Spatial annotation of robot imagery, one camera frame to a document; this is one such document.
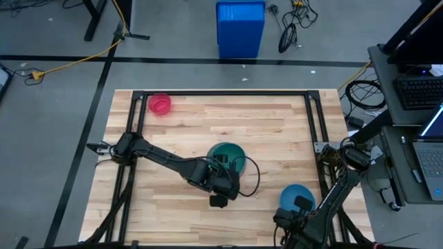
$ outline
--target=laptop screen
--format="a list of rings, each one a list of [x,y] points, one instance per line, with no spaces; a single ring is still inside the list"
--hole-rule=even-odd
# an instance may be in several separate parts
[[[442,137],[443,136],[443,103],[435,110],[431,121],[422,127],[420,137]]]

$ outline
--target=wooden table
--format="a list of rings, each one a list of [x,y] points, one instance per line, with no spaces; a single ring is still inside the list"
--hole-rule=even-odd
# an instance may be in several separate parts
[[[115,92],[104,141],[115,144],[125,131],[131,95],[128,90]],[[320,90],[320,96],[329,139],[340,141],[347,129],[337,91]],[[209,193],[188,185],[176,172],[138,159],[125,243],[270,246],[272,216],[283,188],[300,183],[312,191],[317,205],[321,202],[303,97],[172,96],[172,103],[172,112],[165,116],[147,111],[146,140],[181,157],[205,156],[219,142],[239,144],[260,166],[260,188],[250,198],[239,196],[223,209],[213,208]],[[91,236],[109,211],[117,169],[113,162],[97,167],[80,240]],[[251,192],[256,182],[256,169],[248,164],[240,179],[242,191]],[[352,190],[344,209],[357,228],[374,239],[360,186]]]

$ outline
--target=keyboard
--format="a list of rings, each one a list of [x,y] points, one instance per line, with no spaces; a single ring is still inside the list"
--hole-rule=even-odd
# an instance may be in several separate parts
[[[420,150],[417,152],[425,176],[443,177],[443,153],[441,150]]]
[[[401,78],[394,89],[405,110],[434,109],[443,98],[442,77]]]

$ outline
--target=bowl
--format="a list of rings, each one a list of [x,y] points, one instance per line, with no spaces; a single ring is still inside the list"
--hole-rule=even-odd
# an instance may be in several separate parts
[[[167,114],[171,110],[171,97],[166,93],[156,93],[148,99],[147,106],[157,115]]]
[[[221,142],[210,148],[207,156],[210,158],[217,158],[220,155],[227,156],[227,158],[225,158],[225,161],[222,162],[221,160],[219,160],[223,167],[225,167],[226,169],[229,169],[229,165],[234,159],[240,157],[235,160],[235,171],[238,172],[240,176],[244,173],[246,169],[246,159],[243,156],[245,156],[246,154],[239,145],[233,144],[231,142]]]
[[[280,207],[286,211],[296,211],[298,212],[300,208],[294,204],[297,196],[303,196],[306,199],[312,201],[312,210],[316,209],[316,199],[311,191],[300,184],[293,184],[285,187],[280,195]]]

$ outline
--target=green bowl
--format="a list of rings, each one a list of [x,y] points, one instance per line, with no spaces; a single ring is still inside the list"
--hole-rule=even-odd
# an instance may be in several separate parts
[[[226,155],[223,161],[219,160],[220,163],[225,167],[226,169],[229,169],[230,163],[239,156],[245,156],[244,150],[233,143],[230,142],[221,142],[219,144],[214,145],[212,148],[210,148],[208,152],[208,157],[210,158],[219,158],[218,155]],[[239,173],[241,176],[244,173],[244,170],[246,169],[246,159],[245,158],[238,158],[235,160],[237,163],[235,166],[235,171]]]

